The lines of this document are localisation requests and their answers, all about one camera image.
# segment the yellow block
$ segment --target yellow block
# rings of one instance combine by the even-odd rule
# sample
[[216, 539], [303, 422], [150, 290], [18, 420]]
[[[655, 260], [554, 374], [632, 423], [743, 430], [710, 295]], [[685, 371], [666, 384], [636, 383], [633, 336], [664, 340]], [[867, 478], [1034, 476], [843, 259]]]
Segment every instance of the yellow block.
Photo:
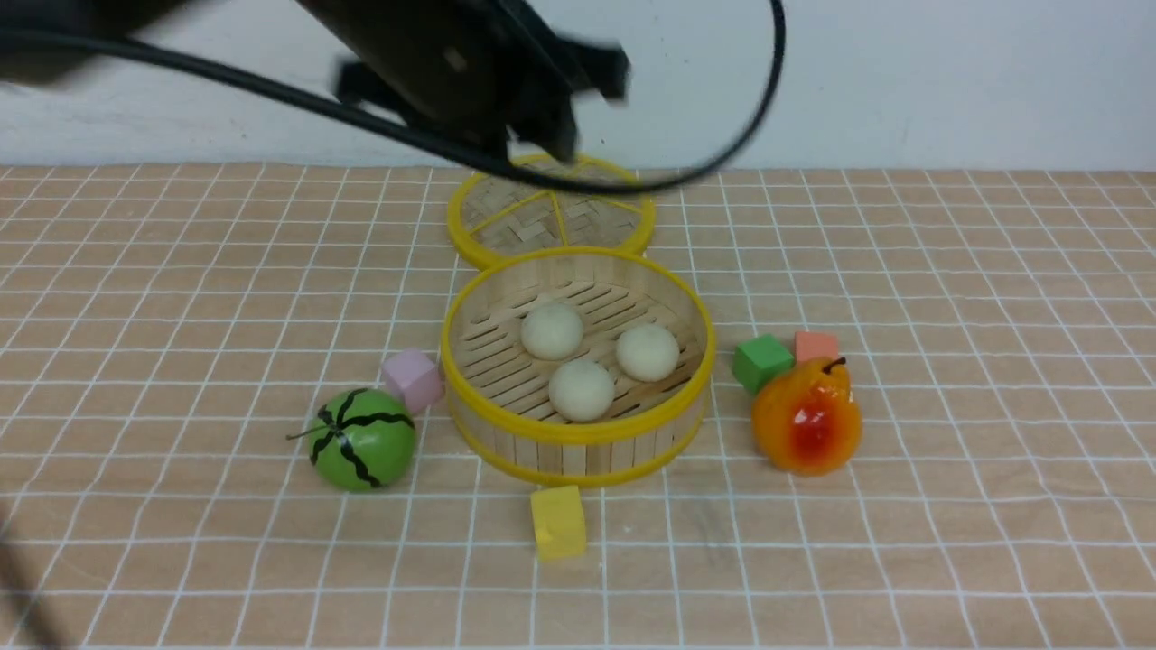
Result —
[[529, 511], [539, 559], [560, 560], [586, 554], [586, 514], [578, 486], [531, 493]]

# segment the watermelon stem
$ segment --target watermelon stem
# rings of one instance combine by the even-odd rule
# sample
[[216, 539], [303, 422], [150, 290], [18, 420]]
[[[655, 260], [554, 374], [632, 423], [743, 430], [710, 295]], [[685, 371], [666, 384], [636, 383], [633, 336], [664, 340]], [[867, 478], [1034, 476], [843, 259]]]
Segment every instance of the watermelon stem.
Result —
[[310, 434], [316, 434], [317, 431], [324, 431], [327, 428], [329, 428], [328, 424], [321, 424], [319, 427], [313, 427], [312, 429], [310, 429], [307, 431], [302, 431], [299, 434], [289, 434], [289, 435], [286, 436], [286, 440], [287, 441], [295, 441], [297, 438], [303, 438], [303, 437], [305, 437], [305, 436], [307, 436]]

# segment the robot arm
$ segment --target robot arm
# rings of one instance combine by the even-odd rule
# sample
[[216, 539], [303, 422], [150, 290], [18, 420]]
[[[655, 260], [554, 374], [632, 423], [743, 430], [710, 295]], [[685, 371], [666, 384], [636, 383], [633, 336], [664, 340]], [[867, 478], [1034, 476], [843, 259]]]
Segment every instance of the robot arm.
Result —
[[[509, 160], [513, 139], [571, 162], [578, 142], [573, 97], [596, 91], [623, 101], [630, 67], [616, 46], [556, 34], [526, 0], [297, 0], [354, 53], [340, 68], [338, 101], [132, 38], [198, 1], [0, 0], [0, 82], [53, 86], [96, 56], [119, 57], [224, 83], [514, 183], [627, 197], [701, 180], [736, 156], [770, 111], [786, 47], [784, 0], [766, 0], [775, 32], [771, 69], [738, 136], [670, 177], [601, 183]], [[405, 124], [376, 117], [364, 104], [392, 111]]]
[[[5, 0], [0, 27], [126, 38], [200, 0]], [[342, 103], [373, 104], [410, 128], [507, 158], [511, 134], [570, 162], [572, 98], [625, 98], [629, 61], [614, 46], [555, 34], [525, 0], [297, 0], [355, 58]], [[91, 54], [5, 51], [0, 81], [57, 86]]]

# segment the toy watermelon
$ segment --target toy watermelon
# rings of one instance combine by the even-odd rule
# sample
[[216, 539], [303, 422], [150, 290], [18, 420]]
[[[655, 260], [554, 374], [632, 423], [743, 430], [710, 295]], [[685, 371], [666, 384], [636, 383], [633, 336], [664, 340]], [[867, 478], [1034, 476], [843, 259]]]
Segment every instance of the toy watermelon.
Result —
[[406, 473], [417, 446], [417, 431], [405, 405], [375, 389], [357, 389], [333, 398], [301, 435], [309, 436], [309, 460], [317, 473], [349, 492], [397, 481]]

